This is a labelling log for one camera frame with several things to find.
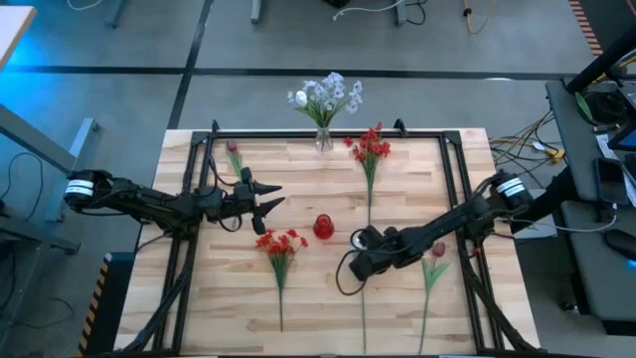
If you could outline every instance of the wooden tabletop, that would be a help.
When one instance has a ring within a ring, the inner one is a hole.
[[[191,130],[166,133],[154,188],[178,193],[186,167]],[[473,187],[494,172],[484,129],[461,129],[466,164]],[[282,185],[285,201],[266,218],[268,228],[295,229],[309,239],[309,248],[292,264],[284,291],[284,332],[278,327],[278,296],[269,261],[254,249],[256,234],[250,220],[241,230],[227,233],[204,222],[199,236],[195,270],[186,316],[183,354],[363,354],[361,296],[345,296],[335,284],[340,257],[350,234],[367,223],[367,184],[349,148],[335,141],[335,149],[318,153],[311,140],[237,140],[243,165],[254,179]],[[378,229],[423,225],[449,210],[439,144],[434,139],[391,139],[393,152],[377,172],[372,222]],[[225,153],[215,141],[219,173],[235,179]],[[461,188],[451,151],[455,187]],[[316,239],[311,226],[319,214],[329,214],[335,235]],[[501,226],[497,230],[507,233]],[[145,228],[140,243],[160,234]],[[454,235],[442,239],[451,263],[431,292],[423,352],[474,353],[470,320]],[[123,347],[157,307],[170,250],[166,239],[145,247],[138,255],[122,315],[116,347]],[[491,237],[485,242],[495,297],[513,325],[539,346],[514,243]],[[346,289],[357,286],[347,269],[341,272]],[[417,354],[424,305],[424,279],[419,264],[390,268],[373,276],[365,288],[368,354]],[[172,337],[176,304],[168,320],[166,344]],[[480,312],[487,342],[492,342],[485,310]]]
[[[36,9],[32,6],[0,6],[0,71],[27,31]]]

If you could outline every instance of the white cable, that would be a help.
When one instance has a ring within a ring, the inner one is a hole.
[[[348,8],[348,9],[341,10],[338,14],[334,15],[334,17],[332,17],[331,19],[333,21],[336,21],[338,16],[344,15],[347,11],[383,12],[383,11],[387,11],[387,10],[393,9],[395,6],[399,5],[402,2],[404,2],[404,0],[399,0],[395,4],[393,4],[391,6],[388,6],[386,8],[382,8],[382,9]]]
[[[75,11],[83,11],[83,10],[88,10],[92,7],[95,7],[97,5],[99,5],[101,3],[102,0],[97,0],[94,3],[90,4],[90,5],[86,5],[86,6],[82,6],[82,7],[75,7],[73,6],[73,4],[71,3],[71,0],[67,0],[67,4],[69,4],[69,7],[72,8]]]

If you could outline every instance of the red cup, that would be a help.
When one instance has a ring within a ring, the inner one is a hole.
[[[334,235],[334,223],[332,223],[329,215],[321,214],[318,218],[316,218],[316,223],[314,223],[314,234],[316,234],[316,237],[321,240],[327,240]]]

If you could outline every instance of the gray floor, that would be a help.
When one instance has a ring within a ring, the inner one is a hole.
[[[74,12],[64,1],[9,1],[36,4],[39,9],[33,28],[11,64],[185,66],[204,0],[131,1],[116,30],[103,23],[108,2]],[[197,67],[548,74],[575,73],[593,59],[566,0],[501,1],[495,18],[476,37],[466,34],[459,0],[429,0],[425,25],[402,28],[395,27],[393,13],[350,13],[334,24],[334,10],[318,0],[264,0],[263,20],[253,27],[248,20],[249,3],[215,1]],[[383,6],[388,1],[368,3]],[[471,5],[475,22],[479,22],[487,1],[473,0]],[[412,9],[409,15],[413,19],[419,16]],[[102,130],[90,144],[90,159],[84,166],[106,169],[149,185],[180,79],[5,73],[0,75],[0,102],[66,147],[81,119],[93,116]],[[179,128],[209,128],[213,119],[223,128],[311,127],[307,118],[291,110],[285,98],[288,90],[301,87],[302,80],[194,76]],[[377,120],[391,123],[399,117],[409,127],[481,126],[490,136],[499,136],[516,132],[548,110],[542,81],[360,80],[365,103],[355,115],[343,113],[337,117],[334,126],[367,126]],[[542,134],[544,140],[558,141],[553,123],[542,128]],[[6,172],[10,158],[19,151],[16,144],[0,137],[0,173]],[[521,171],[514,164],[508,165],[510,170]],[[545,185],[560,169],[545,166],[536,174]],[[35,200],[37,164],[31,158],[22,158],[13,175],[15,187],[5,200],[10,212],[22,217]],[[527,176],[524,179],[531,187],[539,186]],[[56,180],[63,180],[62,175],[46,166],[43,203],[47,203]],[[6,177],[0,175],[0,189],[5,185]],[[32,222],[46,225],[44,210],[41,205]],[[43,259],[18,317],[31,323],[64,317],[64,308],[51,301],[54,297],[68,300],[75,316],[50,329],[17,326],[8,334],[4,334],[6,321],[0,319],[5,353],[44,351],[46,357],[74,354],[103,255],[130,251],[139,226],[127,218],[89,218],[70,213],[64,223],[51,229],[81,242],[80,253],[65,257],[44,248],[38,251],[32,245],[21,248],[21,266],[34,255]],[[633,351],[634,338],[608,337],[593,318],[557,310],[558,299],[569,291],[569,264],[563,250],[545,245],[557,244],[534,242],[519,247],[542,346],[553,352],[612,357]],[[5,272],[6,265],[0,265],[3,284]],[[6,287],[0,287],[0,296],[6,291]]]

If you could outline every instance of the clear vase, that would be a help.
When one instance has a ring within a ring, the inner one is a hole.
[[[329,134],[329,128],[318,128],[316,131],[316,150],[324,152],[334,148],[334,141]]]

